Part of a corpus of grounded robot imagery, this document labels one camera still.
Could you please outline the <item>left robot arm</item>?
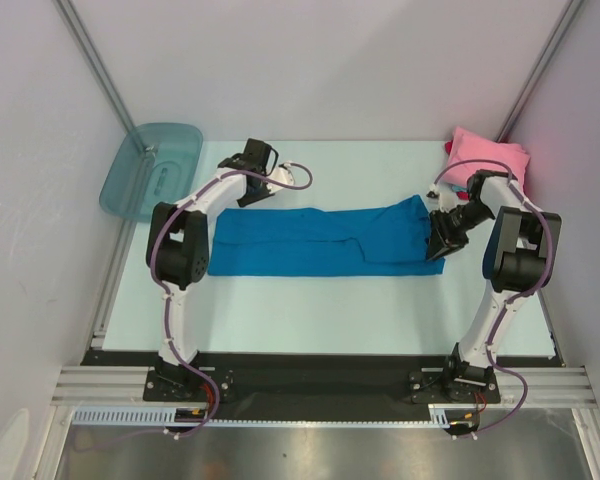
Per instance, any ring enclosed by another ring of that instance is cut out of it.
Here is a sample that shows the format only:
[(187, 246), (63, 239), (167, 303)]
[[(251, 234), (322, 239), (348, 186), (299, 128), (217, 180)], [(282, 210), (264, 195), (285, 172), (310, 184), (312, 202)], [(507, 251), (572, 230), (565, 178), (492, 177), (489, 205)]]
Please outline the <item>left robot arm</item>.
[(210, 230), (228, 207), (244, 207), (266, 199), (294, 180), (280, 172), (279, 154), (262, 140), (249, 139), (244, 149), (218, 164), (203, 186), (174, 202), (154, 207), (146, 262), (154, 283), (162, 289), (164, 345), (161, 361), (176, 367), (166, 377), (166, 387), (177, 398), (194, 397), (201, 376), (185, 363), (198, 353), (185, 340), (185, 306), (192, 286), (202, 280), (210, 263)]

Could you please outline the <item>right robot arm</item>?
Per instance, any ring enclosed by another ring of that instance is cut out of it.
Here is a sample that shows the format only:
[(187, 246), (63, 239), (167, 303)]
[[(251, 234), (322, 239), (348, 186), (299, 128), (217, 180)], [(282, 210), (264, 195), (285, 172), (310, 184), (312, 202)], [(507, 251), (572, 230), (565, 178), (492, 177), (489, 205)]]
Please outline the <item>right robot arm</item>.
[(426, 258), (442, 259), (464, 248), (468, 232), (491, 220), (482, 260), (484, 295), (467, 333), (452, 353), (454, 368), (441, 376), (443, 393), (464, 401), (477, 389), (471, 371), (494, 367), (499, 344), (527, 298), (551, 278), (562, 228), (559, 214), (536, 206), (513, 175), (481, 169), (468, 181), (469, 200), (429, 214)]

